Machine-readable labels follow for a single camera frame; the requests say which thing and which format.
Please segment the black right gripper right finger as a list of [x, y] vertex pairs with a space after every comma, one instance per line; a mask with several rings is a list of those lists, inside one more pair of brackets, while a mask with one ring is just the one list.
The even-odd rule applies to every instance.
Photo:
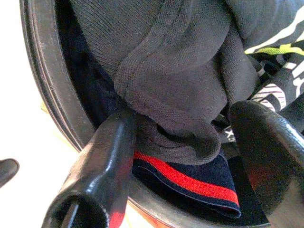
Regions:
[[270, 223], [304, 223], [304, 136], [254, 101], [233, 104], [229, 120], [244, 169]]

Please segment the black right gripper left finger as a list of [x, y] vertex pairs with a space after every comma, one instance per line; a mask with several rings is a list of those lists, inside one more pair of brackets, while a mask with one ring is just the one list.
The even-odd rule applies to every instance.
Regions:
[[109, 116], [80, 152], [41, 228], [119, 228], [131, 182], [135, 113]]

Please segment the black knit garment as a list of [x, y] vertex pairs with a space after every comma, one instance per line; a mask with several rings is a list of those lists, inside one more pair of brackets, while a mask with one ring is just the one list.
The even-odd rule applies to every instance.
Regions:
[[304, 0], [70, 0], [111, 94], [138, 113], [140, 152], [214, 160], [233, 132], [216, 118], [262, 85], [261, 48], [304, 32]]

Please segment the navy garment red stripe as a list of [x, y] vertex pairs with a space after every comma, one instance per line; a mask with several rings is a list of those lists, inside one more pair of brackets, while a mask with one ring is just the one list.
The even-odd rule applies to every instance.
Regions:
[[233, 178], [222, 152], [209, 163], [184, 165], [136, 151], [133, 174], [152, 190], [173, 197], [174, 202], [205, 206], [233, 219], [241, 217]]

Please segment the grey robot right leg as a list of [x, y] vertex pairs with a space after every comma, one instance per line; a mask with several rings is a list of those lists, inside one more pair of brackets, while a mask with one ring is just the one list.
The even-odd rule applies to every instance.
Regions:
[[19, 171], [19, 163], [12, 158], [0, 160], [0, 188], [9, 182]]

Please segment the black plastic bucket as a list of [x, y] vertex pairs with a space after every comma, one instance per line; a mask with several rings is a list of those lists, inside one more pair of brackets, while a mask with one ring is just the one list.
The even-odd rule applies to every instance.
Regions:
[[[75, 22], [68, 0], [19, 0], [29, 63], [47, 110], [61, 133], [81, 151], [100, 121], [80, 100], [70, 74], [68, 28]], [[163, 186], [132, 177], [129, 202], [157, 228], [270, 228], [239, 157], [229, 161], [242, 215], [228, 218]]]

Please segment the black garment green white print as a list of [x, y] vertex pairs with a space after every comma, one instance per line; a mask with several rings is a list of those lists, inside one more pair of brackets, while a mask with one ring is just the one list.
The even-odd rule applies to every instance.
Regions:
[[304, 32], [294, 43], [254, 52], [262, 85], [250, 100], [286, 118], [304, 135]]

